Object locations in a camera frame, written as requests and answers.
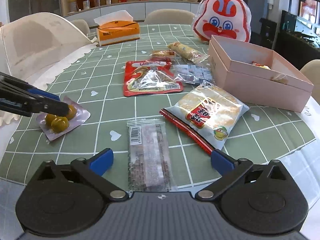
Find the silver clear snack packet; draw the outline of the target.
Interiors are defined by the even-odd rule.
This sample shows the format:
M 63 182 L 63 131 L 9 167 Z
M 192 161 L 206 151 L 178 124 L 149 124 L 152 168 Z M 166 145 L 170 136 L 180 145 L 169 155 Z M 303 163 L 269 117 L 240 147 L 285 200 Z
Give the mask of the silver clear snack packet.
M 194 64 L 177 64 L 173 66 L 174 80 L 192 85 L 200 85 L 203 81 L 214 83 L 212 71 Z

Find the orange tissue box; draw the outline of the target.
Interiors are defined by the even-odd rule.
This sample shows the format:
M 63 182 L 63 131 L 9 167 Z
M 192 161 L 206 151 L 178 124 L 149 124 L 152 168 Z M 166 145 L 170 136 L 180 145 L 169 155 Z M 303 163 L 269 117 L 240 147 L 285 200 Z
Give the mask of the orange tissue box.
M 140 39 L 140 26 L 126 10 L 97 17 L 94 22 L 98 25 L 97 38 L 100 46 Z

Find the beige dining chair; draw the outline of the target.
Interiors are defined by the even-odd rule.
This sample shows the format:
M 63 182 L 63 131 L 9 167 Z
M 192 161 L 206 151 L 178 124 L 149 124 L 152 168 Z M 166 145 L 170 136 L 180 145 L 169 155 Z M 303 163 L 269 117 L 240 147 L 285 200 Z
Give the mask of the beige dining chair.
M 192 24 L 195 14 L 181 9 L 159 9 L 146 16 L 145 24 Z

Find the green checked tablecloth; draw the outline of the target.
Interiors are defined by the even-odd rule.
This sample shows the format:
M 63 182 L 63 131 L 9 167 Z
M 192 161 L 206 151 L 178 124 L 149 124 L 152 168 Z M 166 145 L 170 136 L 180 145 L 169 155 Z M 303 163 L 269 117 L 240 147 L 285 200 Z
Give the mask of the green checked tablecloth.
M 207 52 L 187 25 L 144 25 L 141 38 L 106 47 L 94 47 L 78 55 L 60 74 L 49 74 L 45 89 L 60 98 L 69 97 L 91 114 L 71 132 L 49 141 L 35 117 L 12 120 L 1 127 L 1 179 L 25 185 L 39 165 L 48 159 L 68 164 L 89 158 L 109 147 L 114 165 L 106 178 L 121 188 L 128 185 L 127 122 L 159 118 L 160 110 L 173 106 L 193 89 L 180 93 L 123 94 L 125 64 L 145 60 L 154 49 L 174 41 Z M 245 157 L 256 164 L 280 159 L 307 193 L 319 192 L 319 105 L 309 100 L 302 113 L 251 104 L 232 129 L 223 150 L 233 158 Z

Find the rice cracker packet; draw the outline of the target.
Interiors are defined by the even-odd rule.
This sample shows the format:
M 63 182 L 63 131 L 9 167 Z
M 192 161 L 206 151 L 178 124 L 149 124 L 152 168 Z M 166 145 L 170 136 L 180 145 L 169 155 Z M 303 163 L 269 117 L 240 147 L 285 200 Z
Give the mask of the rice cracker packet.
M 193 139 L 208 155 L 221 150 L 249 107 L 227 91 L 203 81 L 175 105 L 159 113 Z

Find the red roast duck packet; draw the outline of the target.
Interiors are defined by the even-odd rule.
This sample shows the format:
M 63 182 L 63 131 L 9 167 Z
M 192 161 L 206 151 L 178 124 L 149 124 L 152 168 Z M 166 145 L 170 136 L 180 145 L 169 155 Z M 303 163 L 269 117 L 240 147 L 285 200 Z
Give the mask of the red roast duck packet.
M 124 96 L 183 91 L 182 83 L 175 79 L 171 68 L 170 60 L 128 61 L 125 64 Z

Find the clear brown snack bar packet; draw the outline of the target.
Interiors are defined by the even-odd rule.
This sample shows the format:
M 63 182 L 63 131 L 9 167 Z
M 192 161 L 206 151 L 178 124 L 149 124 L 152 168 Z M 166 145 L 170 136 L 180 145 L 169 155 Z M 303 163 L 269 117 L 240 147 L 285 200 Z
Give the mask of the clear brown snack bar packet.
M 127 122 L 129 191 L 176 191 L 165 121 L 135 119 Z

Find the red white rabbit bag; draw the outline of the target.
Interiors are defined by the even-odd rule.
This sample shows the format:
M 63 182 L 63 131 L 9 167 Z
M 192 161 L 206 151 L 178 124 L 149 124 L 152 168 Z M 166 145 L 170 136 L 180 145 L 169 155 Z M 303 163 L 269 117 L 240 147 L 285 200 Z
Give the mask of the red white rabbit bag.
M 251 19 L 244 0 L 202 0 L 191 29 L 203 42 L 208 42 L 213 35 L 249 42 Z

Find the small brown cake packet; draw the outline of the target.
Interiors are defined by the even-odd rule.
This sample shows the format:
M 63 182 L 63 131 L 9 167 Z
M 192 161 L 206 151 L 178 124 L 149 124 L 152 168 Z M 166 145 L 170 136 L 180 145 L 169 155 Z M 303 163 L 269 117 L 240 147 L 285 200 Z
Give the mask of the small brown cake packet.
M 153 50 L 151 53 L 152 58 L 165 58 L 172 59 L 176 56 L 173 50 Z

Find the yellow candy packet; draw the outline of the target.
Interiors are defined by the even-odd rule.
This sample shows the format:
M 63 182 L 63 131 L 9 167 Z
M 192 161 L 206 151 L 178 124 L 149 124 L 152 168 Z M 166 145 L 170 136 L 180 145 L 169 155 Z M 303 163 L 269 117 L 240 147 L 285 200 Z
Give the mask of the yellow candy packet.
M 264 64 L 259 64 L 259 63 L 254 62 L 254 61 L 252 61 L 252 65 L 254 65 L 254 66 L 256 66 L 256 67 L 260 67 L 260 68 L 264 68 L 264 69 L 269 69 L 269 70 L 271 70 L 271 68 L 270 68 L 269 66 L 264 65 Z

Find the green plum vacuum packet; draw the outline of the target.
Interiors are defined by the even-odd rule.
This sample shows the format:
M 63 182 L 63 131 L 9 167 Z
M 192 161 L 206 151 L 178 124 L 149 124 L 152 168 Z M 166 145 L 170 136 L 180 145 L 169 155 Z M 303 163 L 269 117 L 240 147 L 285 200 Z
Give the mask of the green plum vacuum packet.
M 84 124 L 91 116 L 88 110 L 65 96 L 63 102 L 67 103 L 69 113 L 67 116 L 41 113 L 36 117 L 39 127 L 42 129 L 49 141 L 53 141 L 73 129 Z

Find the pink cardboard box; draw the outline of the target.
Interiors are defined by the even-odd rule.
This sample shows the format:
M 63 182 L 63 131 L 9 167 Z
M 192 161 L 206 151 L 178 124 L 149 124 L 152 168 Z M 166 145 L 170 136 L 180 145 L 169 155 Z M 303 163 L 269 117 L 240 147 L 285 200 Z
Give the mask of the pink cardboard box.
M 312 94 L 312 82 L 274 50 L 212 36 L 208 54 L 215 84 L 242 102 L 301 112 Z

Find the beige chair at right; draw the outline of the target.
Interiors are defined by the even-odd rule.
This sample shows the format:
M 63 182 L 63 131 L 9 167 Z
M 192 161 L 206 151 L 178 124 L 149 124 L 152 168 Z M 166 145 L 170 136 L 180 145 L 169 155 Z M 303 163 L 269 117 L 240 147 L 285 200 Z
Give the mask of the beige chair at right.
M 312 97 L 320 102 L 320 59 L 308 62 L 300 72 L 313 83 Z

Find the long yellow pastry packet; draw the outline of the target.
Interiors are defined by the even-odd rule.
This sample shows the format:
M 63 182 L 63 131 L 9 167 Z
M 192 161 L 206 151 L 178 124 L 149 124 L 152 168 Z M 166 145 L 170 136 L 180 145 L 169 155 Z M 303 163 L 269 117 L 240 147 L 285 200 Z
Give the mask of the long yellow pastry packet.
M 167 47 L 174 51 L 176 54 L 180 55 L 181 57 L 187 59 L 188 61 L 196 63 L 201 63 L 208 59 L 208 55 L 199 52 L 196 49 L 193 49 L 185 44 L 180 42 L 172 42 L 167 45 Z

